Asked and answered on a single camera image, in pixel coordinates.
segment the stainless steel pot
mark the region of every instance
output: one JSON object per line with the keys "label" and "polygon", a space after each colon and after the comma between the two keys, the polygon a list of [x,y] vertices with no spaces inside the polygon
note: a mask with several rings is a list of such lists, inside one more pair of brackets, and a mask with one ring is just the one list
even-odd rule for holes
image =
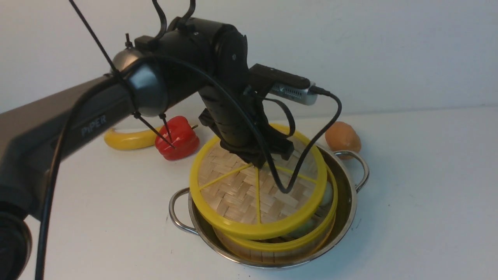
{"label": "stainless steel pot", "polygon": [[[282,268],[295,267],[298,265],[305,264],[328,252],[347,233],[349,227],[353,223],[353,219],[356,213],[357,192],[359,192],[360,189],[365,185],[370,176],[370,169],[365,160],[363,160],[363,158],[359,154],[353,151],[344,150],[337,152],[329,152],[326,151],[325,149],[320,148],[320,152],[322,153],[326,164],[332,170],[332,173],[334,174],[335,179],[337,181],[339,203],[337,205],[336,221],[334,224],[334,228],[332,229],[332,233],[325,242],[324,246],[310,256],[288,263],[269,264],[269,263],[254,262],[233,255],[218,240],[213,230],[213,227],[208,222],[206,222],[206,220],[199,213],[197,207],[193,203],[192,198],[190,196],[188,199],[188,208],[190,213],[190,219],[192,220],[192,224],[194,225],[194,227],[192,228],[186,226],[185,224],[183,224],[178,220],[174,209],[175,202],[178,199],[178,197],[189,193],[188,188],[182,189],[173,195],[173,197],[169,202],[169,216],[176,227],[185,232],[199,235],[202,238],[202,240],[204,240],[204,242],[206,242],[206,244],[209,247],[211,247],[213,250],[215,250],[218,254],[241,265],[255,267],[255,268],[264,268],[264,269],[282,269]],[[341,160],[338,158],[338,156],[341,155],[352,156],[353,158],[357,159],[363,166],[364,175],[361,181],[358,183],[358,185],[355,185],[353,183],[346,168],[344,167]]]}

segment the red bell pepper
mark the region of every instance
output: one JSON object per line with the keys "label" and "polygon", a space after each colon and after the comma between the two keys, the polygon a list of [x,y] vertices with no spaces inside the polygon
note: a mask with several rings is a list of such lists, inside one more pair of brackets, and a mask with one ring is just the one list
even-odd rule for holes
{"label": "red bell pepper", "polygon": [[155,146],[159,153],[167,160],[177,160],[195,153],[200,141],[187,119],[183,116],[176,116],[167,123],[171,132],[171,141],[165,126],[161,127],[159,133],[173,144],[176,149],[157,136]]}

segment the white table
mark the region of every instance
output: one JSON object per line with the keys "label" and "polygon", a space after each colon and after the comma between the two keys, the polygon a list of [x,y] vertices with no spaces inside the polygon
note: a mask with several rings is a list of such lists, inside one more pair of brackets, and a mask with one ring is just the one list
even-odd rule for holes
{"label": "white table", "polygon": [[[495,279],[498,108],[341,120],[360,135],[372,174],[352,229],[319,259],[285,271],[224,259],[167,220],[193,157],[169,162],[154,147],[116,151],[99,138],[62,164],[46,279]],[[298,120],[297,127],[312,136],[326,121]],[[212,135],[196,132],[201,143]],[[361,176],[359,164],[348,166]],[[178,212],[188,222],[185,202]],[[39,223],[28,223],[36,239]],[[34,261],[35,252],[21,279],[33,279]]]}

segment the yellow banana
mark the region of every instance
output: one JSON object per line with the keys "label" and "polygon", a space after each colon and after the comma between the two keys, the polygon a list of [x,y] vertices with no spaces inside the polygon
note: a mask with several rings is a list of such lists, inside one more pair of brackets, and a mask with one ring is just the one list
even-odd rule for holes
{"label": "yellow banana", "polygon": [[152,130],[134,133],[119,133],[114,128],[108,130],[104,135],[106,144],[117,150],[134,150],[154,146],[156,134]]}

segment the pot handle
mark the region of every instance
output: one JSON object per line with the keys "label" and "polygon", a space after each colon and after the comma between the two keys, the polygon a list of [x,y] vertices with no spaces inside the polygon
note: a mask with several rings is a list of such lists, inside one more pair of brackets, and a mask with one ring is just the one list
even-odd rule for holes
{"label": "pot handle", "polygon": [[182,231],[188,232],[191,234],[195,234],[195,235],[199,235],[199,233],[197,232],[196,229],[194,229],[193,227],[189,227],[189,226],[185,225],[184,223],[180,222],[180,220],[178,220],[178,217],[176,217],[175,202],[178,199],[178,197],[180,197],[184,194],[187,194],[188,192],[189,192],[189,188],[184,188],[184,189],[177,191],[175,194],[173,194],[173,196],[169,200],[169,218],[173,221],[175,226],[177,228],[181,229]]}
{"label": "pot handle", "polygon": [[358,183],[358,185],[356,185],[356,192],[359,192],[363,186],[365,185],[365,183],[368,181],[369,177],[370,177],[370,168],[369,168],[369,165],[367,164],[367,162],[362,158],[362,156],[360,156],[357,152],[354,152],[354,151],[351,151],[351,150],[339,150],[339,151],[335,151],[334,154],[336,156],[340,156],[340,155],[348,155],[348,156],[352,156],[354,157],[357,161],[360,162],[360,164],[362,165],[363,167],[363,178],[362,180]]}

